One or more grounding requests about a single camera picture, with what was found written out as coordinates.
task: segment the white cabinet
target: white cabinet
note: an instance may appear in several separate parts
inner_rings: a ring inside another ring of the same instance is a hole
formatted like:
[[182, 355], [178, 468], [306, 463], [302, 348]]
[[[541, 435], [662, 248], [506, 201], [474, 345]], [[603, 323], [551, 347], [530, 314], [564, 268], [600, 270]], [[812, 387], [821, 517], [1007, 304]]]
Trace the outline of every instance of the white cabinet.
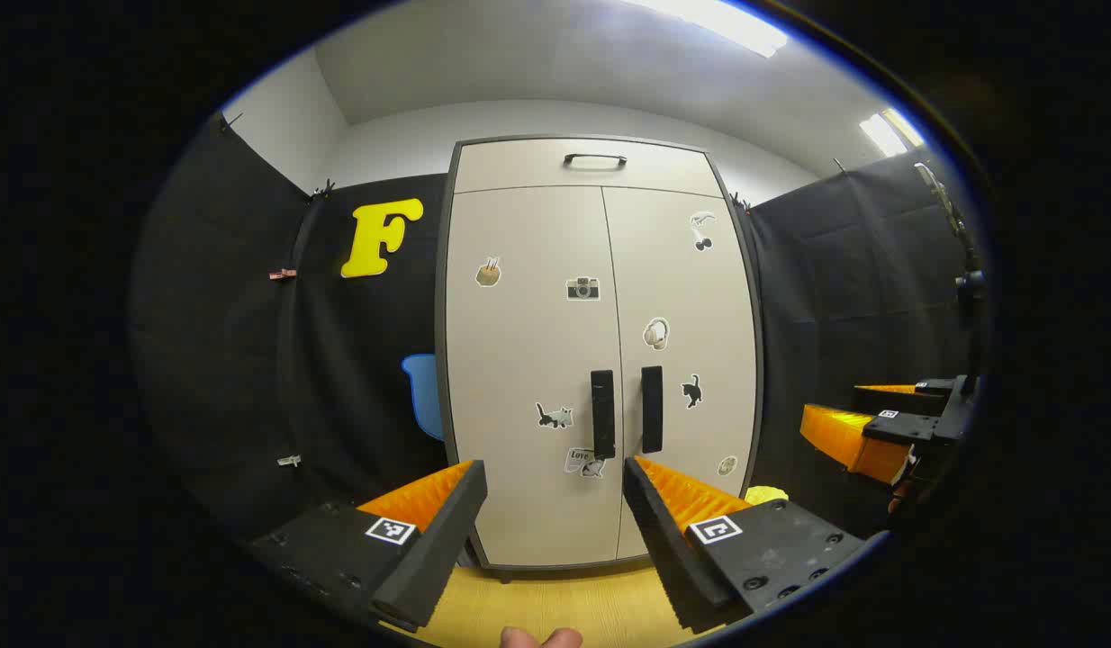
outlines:
[[[564, 163], [577, 153], [618, 157]], [[449, 459], [486, 462], [472, 537], [484, 566], [647, 552], [621, 476], [649, 431], [648, 367], [662, 373], [649, 435], [662, 450], [648, 456], [742, 495], [760, 387], [743, 250], [703, 152], [591, 137], [457, 144], [437, 361]], [[593, 371], [612, 378], [595, 375], [594, 413]], [[609, 435], [614, 456], [597, 459]]]

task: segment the yellow floor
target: yellow floor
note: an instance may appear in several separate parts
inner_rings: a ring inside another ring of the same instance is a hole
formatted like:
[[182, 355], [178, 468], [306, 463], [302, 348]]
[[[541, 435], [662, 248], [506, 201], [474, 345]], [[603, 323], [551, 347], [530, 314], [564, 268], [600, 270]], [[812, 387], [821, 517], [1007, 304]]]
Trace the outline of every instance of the yellow floor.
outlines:
[[677, 622], [648, 562], [580, 575], [517, 575], [507, 585], [474, 567], [457, 566], [431, 622], [412, 636], [443, 648], [493, 648], [506, 625], [522, 627], [540, 641], [556, 628], [573, 627], [592, 648], [662, 648], [697, 637]]

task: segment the cabinet handle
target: cabinet handle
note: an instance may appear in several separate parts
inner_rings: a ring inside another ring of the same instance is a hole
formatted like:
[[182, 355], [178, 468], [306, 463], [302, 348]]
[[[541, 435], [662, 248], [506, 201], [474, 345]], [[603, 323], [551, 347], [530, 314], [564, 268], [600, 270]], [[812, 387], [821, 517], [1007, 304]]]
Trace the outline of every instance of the cabinet handle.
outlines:
[[663, 450], [663, 368], [644, 367], [641, 382], [643, 390], [643, 452]]
[[591, 436], [595, 459], [615, 457], [615, 387], [612, 371], [591, 373]]
[[563, 165], [571, 165], [573, 159], [617, 159], [619, 160], [617, 166], [627, 165], [624, 156], [602, 156], [597, 153], [568, 153], [567, 156], [563, 156]]

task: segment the cabinet door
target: cabinet door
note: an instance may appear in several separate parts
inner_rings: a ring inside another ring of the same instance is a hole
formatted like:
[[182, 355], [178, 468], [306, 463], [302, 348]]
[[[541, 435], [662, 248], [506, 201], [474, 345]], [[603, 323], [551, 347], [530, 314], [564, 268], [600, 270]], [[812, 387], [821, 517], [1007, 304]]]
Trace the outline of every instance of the cabinet door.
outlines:
[[[624, 357], [627, 455], [642, 455], [641, 369], [660, 366], [662, 450], [648, 458], [740, 496], [757, 410], [757, 349], [728, 206], [720, 198], [621, 188], [604, 189], [604, 206]], [[619, 557], [644, 552], [624, 501]]]
[[[446, 259], [446, 375], [459, 461], [483, 459], [491, 566], [615, 559], [622, 416], [615, 291], [598, 187], [458, 193]], [[568, 283], [588, 279], [588, 298]], [[593, 447], [593, 370], [612, 370], [617, 458]], [[588, 448], [574, 451], [572, 448]]]

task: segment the finger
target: finger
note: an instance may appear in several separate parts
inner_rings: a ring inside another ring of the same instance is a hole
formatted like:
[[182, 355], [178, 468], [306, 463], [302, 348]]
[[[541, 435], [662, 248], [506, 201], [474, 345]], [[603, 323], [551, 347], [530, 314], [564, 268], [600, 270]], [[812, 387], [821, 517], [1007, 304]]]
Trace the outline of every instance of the finger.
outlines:
[[557, 628], [552, 636], [540, 648], [580, 648], [583, 646], [583, 636], [579, 631], [569, 627]]
[[499, 632], [499, 648], [539, 648], [539, 641], [527, 630], [518, 627], [503, 627]]

